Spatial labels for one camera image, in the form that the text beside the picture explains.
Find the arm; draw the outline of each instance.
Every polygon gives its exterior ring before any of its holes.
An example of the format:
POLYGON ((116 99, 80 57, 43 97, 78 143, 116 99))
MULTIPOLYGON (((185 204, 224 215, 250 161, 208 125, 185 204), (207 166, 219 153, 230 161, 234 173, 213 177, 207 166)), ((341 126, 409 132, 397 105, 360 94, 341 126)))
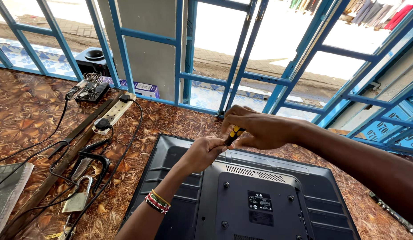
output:
MULTIPOLYGON (((204 171, 227 148, 232 149, 233 147, 226 147, 223 139, 212 136, 196 139, 154 191, 171 203, 174 194, 187 176, 193 172, 204 171)), ((153 239, 163 216, 164 214, 156 211, 143 201, 118 232, 115 240, 133 239, 134 236, 137 239, 153 239)))
POLYGON ((262 114, 247 107, 233 106, 226 112, 222 131, 226 132, 231 124, 252 134, 240 139, 237 146, 302 146, 357 179, 413 225, 412 162, 307 121, 262 114))

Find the wall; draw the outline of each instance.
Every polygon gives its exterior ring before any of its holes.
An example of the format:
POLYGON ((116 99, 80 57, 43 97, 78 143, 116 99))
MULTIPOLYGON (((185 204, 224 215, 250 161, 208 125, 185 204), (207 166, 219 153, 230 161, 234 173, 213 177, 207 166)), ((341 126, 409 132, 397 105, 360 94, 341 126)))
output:
MULTIPOLYGON (((122 27, 175 37, 176 1, 117 0, 122 27)), ((183 39, 186 42, 187 3, 184 0, 183 39)), ((98 0, 120 79, 126 79, 107 0, 98 0)), ((125 37, 133 80, 157 85, 162 99, 174 101, 175 47, 138 38, 125 37)), ((184 71, 186 45, 182 46, 184 71)))
MULTIPOLYGON (((377 82, 381 86, 375 90, 366 91, 363 96, 390 101, 398 92, 413 81, 413 47, 397 61, 377 82)), ((330 126, 330 128, 351 131, 365 121, 380 107, 373 106, 365 110, 366 104, 354 103, 348 107, 330 126)))

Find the brown patterned tablecloth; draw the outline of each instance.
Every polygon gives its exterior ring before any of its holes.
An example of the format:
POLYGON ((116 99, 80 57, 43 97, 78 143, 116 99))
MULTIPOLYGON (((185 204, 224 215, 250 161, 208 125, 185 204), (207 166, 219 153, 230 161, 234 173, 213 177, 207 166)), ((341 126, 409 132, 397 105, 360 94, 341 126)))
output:
MULTIPOLYGON (((64 94, 74 84, 62 79, 0 69, 0 158, 37 143, 51 134, 63 111, 64 94)), ((107 97, 113 98, 114 94, 116 90, 109 90, 107 97)), ((211 115, 150 101, 137 101, 144 111, 138 140, 132 144, 111 184, 82 217, 73 239, 113 239, 159 133, 192 139, 220 134, 221 121, 211 115)), ((97 105, 79 106, 75 101, 70 101, 63 122, 51 140, 6 160, 6 163, 23 161, 37 150, 63 139, 96 108, 97 105)), ((115 167, 114 163, 134 133, 139 117, 140 111, 133 105, 116 123, 114 140, 105 153, 113 162, 111 168, 115 167)), ((103 138, 95 134, 91 141, 103 138)), ((369 190, 365 186, 312 152, 292 144, 278 150, 249 150, 330 168, 363 240, 413 239, 400 223, 368 196, 369 190)), ((49 175, 49 166, 55 159, 47 159, 50 151, 30 160, 34 164, 34 170, 13 215, 49 175)), ((100 167, 94 165, 89 168, 92 176, 98 174, 100 167)), ((41 204, 46 204, 66 187, 67 184, 63 181, 57 181, 41 204)), ((17 239, 43 240, 44 236, 62 231, 66 220, 66 216, 60 213, 62 207, 62 204, 50 207, 19 234, 17 239)))

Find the screw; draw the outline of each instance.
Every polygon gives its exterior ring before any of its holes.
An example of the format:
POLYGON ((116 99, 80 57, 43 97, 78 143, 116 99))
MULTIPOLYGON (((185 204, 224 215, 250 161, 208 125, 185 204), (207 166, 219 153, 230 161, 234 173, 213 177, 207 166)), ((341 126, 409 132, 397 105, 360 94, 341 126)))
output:
POLYGON ((221 227, 222 227, 223 229, 227 229, 227 228, 229 227, 228 222, 222 221, 222 222, 221 222, 221 227))

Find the book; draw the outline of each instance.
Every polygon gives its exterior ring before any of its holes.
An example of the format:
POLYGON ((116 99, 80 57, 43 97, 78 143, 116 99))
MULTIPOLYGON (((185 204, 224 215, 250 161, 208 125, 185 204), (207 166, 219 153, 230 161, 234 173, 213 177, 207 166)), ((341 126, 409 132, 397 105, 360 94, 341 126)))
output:
MULTIPOLYGON (((0 181, 10 172, 16 169, 21 163, 0 165, 0 181)), ((0 184, 0 233, 5 227, 12 209, 22 193, 30 174, 33 170, 33 164, 25 163, 9 178, 0 184)))

